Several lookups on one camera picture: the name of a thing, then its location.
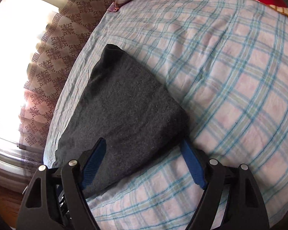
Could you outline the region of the dark grey pants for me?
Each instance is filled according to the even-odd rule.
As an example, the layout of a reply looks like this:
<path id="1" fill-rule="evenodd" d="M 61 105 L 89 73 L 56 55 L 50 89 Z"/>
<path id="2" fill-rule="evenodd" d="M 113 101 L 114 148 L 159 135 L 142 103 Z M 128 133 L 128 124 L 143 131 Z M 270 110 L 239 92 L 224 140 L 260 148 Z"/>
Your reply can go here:
<path id="1" fill-rule="evenodd" d="M 176 147 L 188 123 L 187 113 L 148 69 L 108 44 L 60 137 L 55 167 L 105 139 L 105 157 L 84 190 L 86 197 L 96 196 Z"/>

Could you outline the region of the plaid bed sheet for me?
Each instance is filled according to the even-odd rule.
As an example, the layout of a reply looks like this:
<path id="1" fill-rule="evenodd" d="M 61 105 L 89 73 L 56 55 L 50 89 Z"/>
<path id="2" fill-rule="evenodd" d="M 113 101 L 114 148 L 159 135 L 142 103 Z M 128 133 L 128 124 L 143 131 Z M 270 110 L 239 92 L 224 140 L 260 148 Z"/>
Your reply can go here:
<path id="1" fill-rule="evenodd" d="M 49 167 L 107 44 L 168 89 L 196 146 L 223 165 L 250 167 L 276 225 L 288 212 L 288 17 L 253 0 L 132 0 L 105 13 L 56 104 Z"/>

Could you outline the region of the patterned beige curtain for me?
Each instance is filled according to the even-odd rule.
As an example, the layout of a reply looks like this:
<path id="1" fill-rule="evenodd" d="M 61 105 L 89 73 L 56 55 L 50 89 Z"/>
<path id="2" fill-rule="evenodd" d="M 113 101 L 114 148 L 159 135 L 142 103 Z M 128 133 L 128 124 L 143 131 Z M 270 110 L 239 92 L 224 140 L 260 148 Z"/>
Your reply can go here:
<path id="1" fill-rule="evenodd" d="M 21 160 L 42 162 L 49 126 L 69 73 L 113 0 L 68 0 L 51 17 L 28 66 L 20 111 Z"/>

